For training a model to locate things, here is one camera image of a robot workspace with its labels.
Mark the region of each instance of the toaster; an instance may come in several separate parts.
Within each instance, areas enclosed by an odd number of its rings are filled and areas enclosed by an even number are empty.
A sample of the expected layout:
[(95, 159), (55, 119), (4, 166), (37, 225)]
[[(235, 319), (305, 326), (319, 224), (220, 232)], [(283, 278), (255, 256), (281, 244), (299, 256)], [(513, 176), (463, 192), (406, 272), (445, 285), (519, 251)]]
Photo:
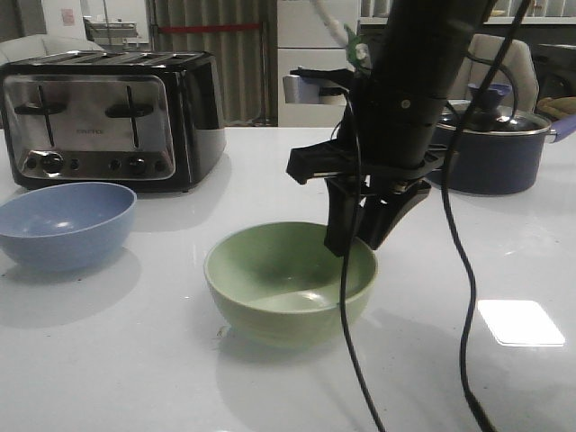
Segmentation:
[(225, 148), (207, 52), (72, 51), (0, 68), (13, 179), (33, 189), (109, 181), (187, 191)]

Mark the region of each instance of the navy blue pot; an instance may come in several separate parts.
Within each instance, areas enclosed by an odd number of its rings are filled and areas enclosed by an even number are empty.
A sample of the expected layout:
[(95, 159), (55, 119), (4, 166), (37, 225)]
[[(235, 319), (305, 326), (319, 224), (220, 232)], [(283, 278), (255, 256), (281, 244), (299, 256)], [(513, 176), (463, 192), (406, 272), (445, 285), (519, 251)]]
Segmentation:
[[(551, 123), (539, 115), (518, 112), (516, 120), (531, 126), (528, 130), (464, 130), (452, 164), (450, 189), (481, 195), (525, 191), (536, 181), (545, 142), (562, 140), (576, 131), (576, 115)], [(454, 126), (440, 122), (431, 142), (447, 146), (454, 132)], [(439, 185), (441, 176), (438, 170), (427, 179)]]

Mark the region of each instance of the chair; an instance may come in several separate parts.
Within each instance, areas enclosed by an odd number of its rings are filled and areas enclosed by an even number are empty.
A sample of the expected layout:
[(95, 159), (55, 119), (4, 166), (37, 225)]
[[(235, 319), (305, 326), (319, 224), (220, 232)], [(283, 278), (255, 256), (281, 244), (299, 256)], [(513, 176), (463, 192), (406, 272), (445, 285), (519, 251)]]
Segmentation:
[(59, 54), (72, 50), (103, 50), (85, 39), (65, 38), (48, 34), (33, 34), (0, 43), (0, 65), (11, 61)]
[[(469, 51), (480, 59), (492, 60), (496, 56), (503, 40), (504, 38), (500, 36), (475, 34), (472, 38)], [(517, 83), (518, 109), (531, 113), (535, 109), (536, 99), (538, 97), (538, 81), (536, 79), (530, 48), (521, 40), (513, 40), (502, 64), (509, 69)], [(469, 83), (479, 85), (489, 68), (490, 66), (465, 58), (448, 96), (449, 99), (470, 100), (471, 96), (467, 85)], [(501, 72), (496, 74), (494, 82), (510, 84)], [(502, 103), (507, 106), (512, 106), (512, 97), (511, 94), (508, 95)]]

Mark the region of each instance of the bowl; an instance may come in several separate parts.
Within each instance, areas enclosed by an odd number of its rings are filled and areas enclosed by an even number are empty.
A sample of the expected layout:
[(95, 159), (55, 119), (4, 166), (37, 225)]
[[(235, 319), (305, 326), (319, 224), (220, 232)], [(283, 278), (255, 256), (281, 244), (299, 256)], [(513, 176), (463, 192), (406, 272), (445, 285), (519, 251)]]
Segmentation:
[[(206, 257), (212, 298), (226, 321), (257, 342), (305, 348), (341, 333), (342, 258), (324, 247), (326, 227), (278, 222), (225, 238)], [(368, 302), (374, 252), (356, 239), (350, 256), (346, 313), (352, 323)]]
[(16, 263), (45, 271), (90, 266), (130, 233), (136, 194), (119, 184), (59, 184), (0, 206), (0, 248)]

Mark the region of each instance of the shelf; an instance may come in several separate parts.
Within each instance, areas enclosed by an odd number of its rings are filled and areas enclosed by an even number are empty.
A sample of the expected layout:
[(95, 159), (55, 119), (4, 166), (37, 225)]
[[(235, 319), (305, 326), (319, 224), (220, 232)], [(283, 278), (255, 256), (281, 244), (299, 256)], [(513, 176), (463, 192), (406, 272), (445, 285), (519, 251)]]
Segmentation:
[[(486, 24), (502, 25), (512, 23), (511, 16), (498, 16), (490, 18)], [(360, 18), (360, 25), (385, 25), (387, 18), (366, 17)], [(557, 25), (557, 24), (576, 24), (574, 16), (527, 16), (522, 22), (525, 25)]]

